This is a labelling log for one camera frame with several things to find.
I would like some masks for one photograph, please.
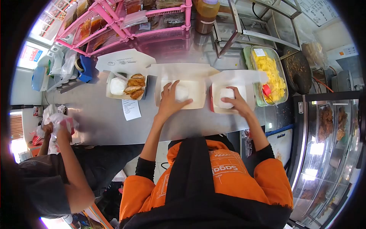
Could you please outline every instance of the floor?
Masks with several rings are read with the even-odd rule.
[[[161,164],[164,162],[168,162],[167,160],[167,153],[168,153],[168,144],[170,141],[162,141],[158,143],[158,149],[156,152],[156,165],[155,165],[155,172],[154,172],[154,183],[156,184],[160,178],[160,176],[165,171],[164,168],[162,168]],[[127,176],[135,175],[136,165],[137,165],[137,159],[139,156],[131,160],[126,164],[126,166],[123,168],[123,171],[126,173]]]

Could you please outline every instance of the hand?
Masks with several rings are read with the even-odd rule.
[[[68,141],[69,143],[72,142],[70,132],[63,126],[60,126],[60,129],[57,132],[57,142],[59,141]]]
[[[234,90],[235,99],[231,98],[221,98],[221,101],[225,103],[231,103],[234,105],[233,109],[237,110],[242,117],[246,117],[248,114],[252,113],[249,105],[243,97],[240,95],[237,87],[226,87]]]
[[[161,92],[161,100],[159,106],[159,112],[156,115],[166,121],[172,114],[182,109],[185,105],[188,105],[193,102],[193,99],[188,99],[182,103],[175,101],[175,88],[179,80],[172,83],[168,83],[164,86],[164,90]]]
[[[45,132],[45,137],[50,136],[51,133],[53,132],[53,124],[50,122],[47,125],[44,125],[42,127],[42,130]]]

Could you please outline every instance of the yellow food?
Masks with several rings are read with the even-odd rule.
[[[267,52],[264,52],[266,56],[257,56],[253,51],[254,61],[257,64],[258,71],[264,71],[267,73],[268,82],[266,83],[271,89],[269,97],[274,102],[278,102],[285,95],[286,83],[283,78],[280,77],[280,73],[277,70],[276,61],[268,57]],[[272,103],[271,100],[264,96],[267,103]]]

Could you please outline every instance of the stainless steel counter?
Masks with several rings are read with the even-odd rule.
[[[100,53],[100,55],[128,48],[136,48],[156,59],[157,63],[205,63],[218,70],[246,69],[242,47],[231,48],[217,58],[211,35],[201,35],[191,28],[178,36],[159,37],[156,40],[135,39]],[[83,84],[60,94],[46,94],[49,103],[65,104],[68,115],[80,123],[74,135],[74,143],[90,145],[138,144],[146,141],[158,112],[154,89],[156,78],[149,76],[146,98],[139,101],[141,118],[126,121],[122,101],[105,96],[108,73],[94,70],[91,83]],[[244,118],[238,115],[216,114],[209,109],[209,86],[206,103],[202,109],[181,110],[165,123],[160,141],[178,140],[192,136],[207,136],[248,128]],[[256,107],[255,113],[261,125],[265,124],[265,109]]]

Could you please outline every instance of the paper food box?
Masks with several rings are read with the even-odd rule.
[[[155,59],[151,56],[138,52],[136,49],[127,49],[99,56],[95,68],[99,72],[110,71],[105,96],[114,99],[132,100],[131,96],[126,93],[123,93],[122,95],[114,95],[111,93],[111,80],[117,77],[116,73],[126,73],[127,80],[134,74],[143,75],[145,79],[145,86],[141,88],[143,93],[135,99],[140,100],[145,96],[148,76],[147,67],[151,64],[156,64]]]
[[[155,104],[160,105],[161,92],[168,83],[180,80],[178,85],[188,89],[188,98],[193,99],[191,104],[183,107],[187,109],[199,109],[205,106],[206,80],[210,76],[219,73],[209,64],[172,63],[152,64],[148,68],[149,75],[157,76],[155,86]]]
[[[247,102],[250,109],[255,109],[255,98],[253,83],[268,81],[267,74],[264,71],[254,70],[227,70],[222,71],[210,77],[212,85],[210,87],[212,112],[220,114],[239,114],[235,109],[225,109],[218,106],[220,100],[220,90],[228,86],[237,87],[240,95]]]

